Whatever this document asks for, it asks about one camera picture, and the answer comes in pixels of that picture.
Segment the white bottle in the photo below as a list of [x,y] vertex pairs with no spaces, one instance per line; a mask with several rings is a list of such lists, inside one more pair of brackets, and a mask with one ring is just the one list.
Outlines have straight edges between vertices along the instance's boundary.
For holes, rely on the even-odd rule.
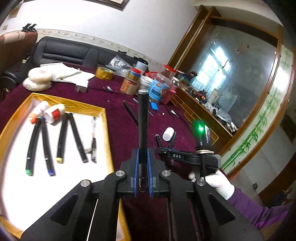
[[37,105],[34,110],[29,115],[29,121],[32,124],[35,124],[38,117],[43,115],[43,112],[49,108],[49,104],[47,101],[42,101],[39,105]]
[[62,117],[64,113],[65,113],[65,106],[63,104],[57,104],[50,107],[46,111],[44,111],[43,116],[47,123],[52,124],[53,122],[58,120],[60,117]]

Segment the green light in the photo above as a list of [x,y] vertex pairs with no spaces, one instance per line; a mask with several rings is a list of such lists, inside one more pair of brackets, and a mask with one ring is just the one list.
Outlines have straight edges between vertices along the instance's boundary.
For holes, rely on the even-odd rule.
[[26,170],[26,173],[29,175],[29,176],[32,176],[32,172],[30,170]]
[[198,126],[198,130],[200,131],[200,132],[203,132],[203,127],[202,126]]

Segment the white glove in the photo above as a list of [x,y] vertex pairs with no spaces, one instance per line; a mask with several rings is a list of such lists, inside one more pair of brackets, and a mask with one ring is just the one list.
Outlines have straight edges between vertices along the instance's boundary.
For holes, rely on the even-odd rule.
[[[194,172],[191,172],[188,177],[192,182],[196,181]],[[217,170],[215,174],[206,176],[205,181],[226,200],[231,198],[234,193],[234,186],[220,170]]]

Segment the person's arm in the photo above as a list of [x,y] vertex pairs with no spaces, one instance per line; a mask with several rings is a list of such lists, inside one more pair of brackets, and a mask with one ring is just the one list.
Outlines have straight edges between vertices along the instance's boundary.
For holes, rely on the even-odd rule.
[[258,229],[283,221],[290,208],[289,205],[272,207],[270,209],[262,207],[236,187],[228,202]]

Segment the window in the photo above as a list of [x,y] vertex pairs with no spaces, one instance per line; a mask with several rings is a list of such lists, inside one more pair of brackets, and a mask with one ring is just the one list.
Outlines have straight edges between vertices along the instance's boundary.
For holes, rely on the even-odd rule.
[[200,64],[198,75],[191,80],[190,85],[198,91],[205,90],[209,97],[214,89],[221,87],[228,76],[231,64],[221,47],[215,50],[210,48],[206,51],[206,56],[204,63]]

